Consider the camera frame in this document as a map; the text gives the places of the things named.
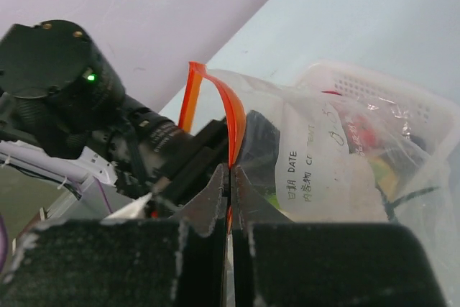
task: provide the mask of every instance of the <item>white plastic basket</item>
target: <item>white plastic basket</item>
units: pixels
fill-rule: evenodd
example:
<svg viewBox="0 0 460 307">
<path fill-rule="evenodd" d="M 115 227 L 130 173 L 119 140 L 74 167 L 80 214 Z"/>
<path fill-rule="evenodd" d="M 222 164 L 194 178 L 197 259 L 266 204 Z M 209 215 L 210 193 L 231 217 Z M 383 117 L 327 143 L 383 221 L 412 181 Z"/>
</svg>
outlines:
<svg viewBox="0 0 460 307">
<path fill-rule="evenodd" d="M 336 91 L 357 99 L 380 97 L 397 104 L 404 104 L 412 114 L 411 133 L 423 139 L 426 151 L 431 155 L 431 159 L 406 186 L 407 191 L 416 191 L 420 184 L 432 176 L 432 172 L 439 174 L 439 164 L 446 161 L 460 142 L 459 106 L 423 88 L 384 73 L 346 63 L 322 60 L 309 67 L 297 79 L 294 86 Z M 442 174 L 447 180 L 449 176 L 447 164 L 445 169 L 443 167 Z"/>
</svg>

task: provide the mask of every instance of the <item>purple wire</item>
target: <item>purple wire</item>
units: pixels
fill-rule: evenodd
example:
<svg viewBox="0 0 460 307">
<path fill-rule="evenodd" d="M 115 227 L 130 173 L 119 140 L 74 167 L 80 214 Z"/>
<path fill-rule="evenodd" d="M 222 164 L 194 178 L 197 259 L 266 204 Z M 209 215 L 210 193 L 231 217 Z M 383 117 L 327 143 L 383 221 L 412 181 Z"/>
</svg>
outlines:
<svg viewBox="0 0 460 307">
<path fill-rule="evenodd" d="M 112 211 L 112 208 L 110 207 L 109 201 L 107 200 L 107 196 L 106 196 L 106 193 L 104 192 L 104 188 L 102 187 L 101 181 L 99 181 L 99 180 L 96 179 L 96 178 L 94 178 L 94 179 L 95 179 L 96 182 L 98 183 L 99 190 L 101 190 L 102 198 L 103 198 L 104 203 L 105 203 L 106 206 L 107 206 L 107 210 L 109 210 L 109 212 L 112 214 L 113 211 Z"/>
<path fill-rule="evenodd" d="M 5 222 L 0 215 L 0 273 L 6 262 L 6 255 L 8 254 L 8 233 L 6 233 Z"/>
</svg>

